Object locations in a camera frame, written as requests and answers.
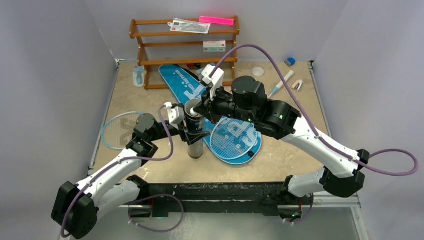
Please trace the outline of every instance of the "table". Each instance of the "table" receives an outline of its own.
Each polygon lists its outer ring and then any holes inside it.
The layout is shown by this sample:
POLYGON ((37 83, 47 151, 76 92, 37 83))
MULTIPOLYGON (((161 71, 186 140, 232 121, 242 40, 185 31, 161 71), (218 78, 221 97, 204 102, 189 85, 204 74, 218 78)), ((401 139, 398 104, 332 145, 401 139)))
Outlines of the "table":
MULTIPOLYGON (((131 111, 151 113, 158 121, 158 108, 166 102, 176 102, 169 89, 150 89, 133 85, 133 67, 136 62, 125 62, 119 65, 119 73, 113 91, 112 100, 107 113, 106 121, 113 117, 131 111)), ((223 64, 225 71, 224 81, 231 81, 231 66, 223 64)), ((238 62, 236 63, 236 77, 251 76, 252 68, 261 67, 265 74, 255 77, 265 85, 270 93, 280 81, 277 72, 269 62, 238 62)), ((289 70, 294 76, 288 81, 291 86, 296 80, 303 79, 303 86, 294 94, 302 104, 314 125, 324 133, 328 133, 325 118, 319 103, 316 88, 312 80, 308 63, 297 62, 287 67, 283 62, 278 67, 285 75, 289 70)), ((157 68, 152 66, 150 73, 151 84, 163 84, 157 68)), ((296 106, 285 89, 281 89, 272 96, 274 100, 282 100, 296 106)), ((299 150, 297 147, 274 138, 262 136, 262 147, 257 156, 247 164, 230 166, 217 159, 204 146, 203 156, 192 159, 187 154, 187 144, 179 136, 173 137, 174 154, 167 161, 150 161, 131 175, 138 175, 149 183, 219 183, 219 182, 277 182, 284 181, 288 175, 302 175, 322 167, 322 164, 299 150)), ((155 142, 159 147, 155 158, 165 157, 170 152, 168 139, 155 142)), ((95 159, 94 171, 99 170, 113 160, 120 150, 110 149, 100 143, 95 159)))

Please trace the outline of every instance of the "gray wall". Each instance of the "gray wall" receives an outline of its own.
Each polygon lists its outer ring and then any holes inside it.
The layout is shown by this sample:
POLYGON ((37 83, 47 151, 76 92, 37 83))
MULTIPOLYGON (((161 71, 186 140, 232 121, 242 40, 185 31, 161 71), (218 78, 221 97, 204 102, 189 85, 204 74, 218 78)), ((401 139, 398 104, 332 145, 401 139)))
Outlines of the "gray wall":
MULTIPOLYGON (((401 148, 423 165, 424 2, 350 0, 315 62, 332 135, 354 149, 401 148)), ((370 165, 407 171, 399 153, 370 165)), ((372 239, 423 239, 424 173, 383 176, 368 170, 359 192, 372 239)))
POLYGON ((0 6, 0 239, 57 239, 53 203, 87 173, 115 61, 83 0, 0 6))
MULTIPOLYGON (((131 19, 228 17, 238 15, 238 44, 257 44, 276 60, 292 56, 314 60, 344 9, 347 0, 86 0, 115 58, 135 60, 137 41, 130 39, 131 19)), ((169 31, 168 26, 161 28, 169 31)), ((187 38, 146 38, 177 42, 187 38)), ((149 48, 152 59, 195 58, 202 48, 149 48)), ((265 60, 254 49, 239 51, 241 60, 265 60)))

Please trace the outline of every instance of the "wooden rack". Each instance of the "wooden rack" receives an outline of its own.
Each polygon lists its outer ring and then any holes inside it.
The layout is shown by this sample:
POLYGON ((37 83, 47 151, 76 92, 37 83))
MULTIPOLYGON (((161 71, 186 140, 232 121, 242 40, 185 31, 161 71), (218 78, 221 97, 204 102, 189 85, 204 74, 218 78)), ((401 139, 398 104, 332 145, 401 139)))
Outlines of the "wooden rack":
MULTIPOLYGON (((208 34, 232 34, 232 40, 227 40, 227 45, 232 45, 234 48, 236 46, 237 35, 240 34, 240 25, 239 18, 237 16, 227 17, 228 19, 234 19, 234 29, 224 29, 224 30, 209 30, 208 34)), ((185 20, 198 22, 198 18, 187 18, 185 20)), ((158 25, 158 24, 168 24, 172 23, 173 19, 161 19, 161 20, 131 20, 131 25, 129 27, 129 37, 131 39, 136 38, 138 42, 138 57, 137 64, 139 66, 144 66, 145 75, 144 75, 144 88, 148 89, 167 89, 166 84, 155 84, 149 85, 149 73, 150 66, 152 65, 162 65, 162 64, 189 64, 189 63, 217 63, 221 59, 218 57, 214 58, 193 58, 193 59, 173 59, 173 60, 148 60, 145 48, 151 47, 181 47, 181 46, 195 46, 203 45, 203 41, 186 41, 186 42, 164 42, 164 43, 143 43, 142 37, 163 37, 163 36, 183 36, 183 35, 200 35, 200 33, 189 33, 189 32, 177 32, 177 31, 165 31, 165 32, 139 32, 139 25, 158 25)), ((235 63, 238 61, 237 51, 235 51, 232 56, 228 57, 224 62, 231 64, 232 70, 232 79, 236 79, 236 67, 235 63)), ((231 86, 230 81, 225 81, 224 86, 231 86)))

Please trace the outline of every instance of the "small box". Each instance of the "small box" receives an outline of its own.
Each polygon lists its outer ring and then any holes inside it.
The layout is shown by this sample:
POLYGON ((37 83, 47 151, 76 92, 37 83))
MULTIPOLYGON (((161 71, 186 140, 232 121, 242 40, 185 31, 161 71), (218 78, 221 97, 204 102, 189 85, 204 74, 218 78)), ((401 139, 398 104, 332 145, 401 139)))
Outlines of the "small box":
POLYGON ((203 52, 225 52, 226 51, 225 40, 204 40, 203 41, 203 52))

